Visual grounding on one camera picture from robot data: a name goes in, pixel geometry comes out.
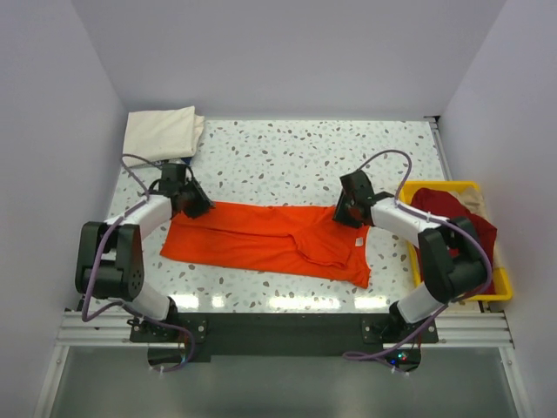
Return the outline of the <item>orange t shirt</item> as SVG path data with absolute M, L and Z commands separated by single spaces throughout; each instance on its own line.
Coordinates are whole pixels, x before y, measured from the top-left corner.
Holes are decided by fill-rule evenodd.
M 332 206 L 218 202 L 196 219 L 171 221 L 161 256 L 178 262 L 345 281 L 367 288 L 367 226 L 335 221 Z

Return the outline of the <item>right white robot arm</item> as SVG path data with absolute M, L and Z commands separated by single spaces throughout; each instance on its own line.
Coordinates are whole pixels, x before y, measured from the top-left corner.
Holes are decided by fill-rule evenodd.
M 375 192 L 361 170 L 342 176 L 340 183 L 336 222 L 378 227 L 419 250 L 422 283 L 389 307 L 386 324 L 394 340 L 409 341 L 419 331 L 419 322 L 489 286 L 493 268 L 471 220 L 423 212 L 391 193 Z

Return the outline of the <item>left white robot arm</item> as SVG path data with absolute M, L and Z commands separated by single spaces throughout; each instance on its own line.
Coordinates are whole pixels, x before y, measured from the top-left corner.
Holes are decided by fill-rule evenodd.
M 191 219 L 214 207 L 189 165 L 163 163 L 160 177 L 143 187 L 140 200 L 115 217 L 82 226 L 75 287 L 84 296 L 82 321 L 111 307 L 122 307 L 151 320 L 149 329 L 161 341 L 174 340 L 180 320 L 173 300 L 145 278 L 143 240 L 179 214 Z

